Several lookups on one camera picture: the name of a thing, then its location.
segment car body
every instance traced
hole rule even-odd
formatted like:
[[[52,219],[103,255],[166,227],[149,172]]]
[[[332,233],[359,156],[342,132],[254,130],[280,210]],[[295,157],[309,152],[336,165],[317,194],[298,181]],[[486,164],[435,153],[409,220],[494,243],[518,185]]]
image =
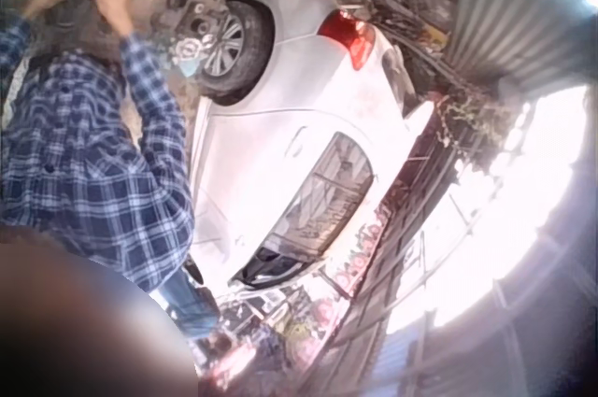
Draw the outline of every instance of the car body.
[[[389,53],[402,64],[400,51],[378,29],[358,71],[345,46],[319,34],[334,0],[253,1],[274,21],[268,64],[240,102],[202,100],[192,142],[190,255],[221,300],[287,284],[354,242],[420,133],[382,68]],[[239,280],[264,247],[258,262],[281,264]]]

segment tail light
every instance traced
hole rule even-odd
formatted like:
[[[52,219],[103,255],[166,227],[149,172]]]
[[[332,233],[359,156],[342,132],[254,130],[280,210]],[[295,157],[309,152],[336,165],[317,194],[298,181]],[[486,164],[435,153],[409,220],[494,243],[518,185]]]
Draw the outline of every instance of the tail light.
[[[376,30],[372,25],[353,18],[341,9],[326,18],[318,34],[343,44],[349,50],[355,70],[362,69],[376,42]]]

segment garage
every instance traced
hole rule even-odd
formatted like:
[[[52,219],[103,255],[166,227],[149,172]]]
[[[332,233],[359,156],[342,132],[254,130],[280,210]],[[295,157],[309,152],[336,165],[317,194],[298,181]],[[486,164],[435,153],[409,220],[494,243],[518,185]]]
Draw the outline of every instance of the garage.
[[[185,264],[221,311],[200,375],[225,395],[586,395],[598,0],[206,3],[182,21],[201,37],[155,39],[187,122]]]

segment corrugated metal sheet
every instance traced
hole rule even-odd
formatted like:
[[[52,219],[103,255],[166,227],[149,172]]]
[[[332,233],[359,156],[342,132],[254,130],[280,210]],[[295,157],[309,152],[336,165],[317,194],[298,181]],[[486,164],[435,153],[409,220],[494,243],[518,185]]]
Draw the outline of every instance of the corrugated metal sheet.
[[[585,0],[459,0],[444,60],[473,80],[562,88],[598,75],[596,18]]]

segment blue plaid shirt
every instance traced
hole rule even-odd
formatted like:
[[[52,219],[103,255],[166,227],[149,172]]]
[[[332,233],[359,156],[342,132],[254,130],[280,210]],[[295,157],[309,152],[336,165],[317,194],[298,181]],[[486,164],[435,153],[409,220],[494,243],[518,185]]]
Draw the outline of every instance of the blue plaid shirt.
[[[0,75],[16,69],[29,35],[22,20],[0,32]],[[64,52],[45,75],[28,73],[2,132],[0,222],[47,232],[151,291],[192,241],[185,125],[138,35],[121,57],[120,69]],[[140,152],[121,122],[125,80],[143,120]]]

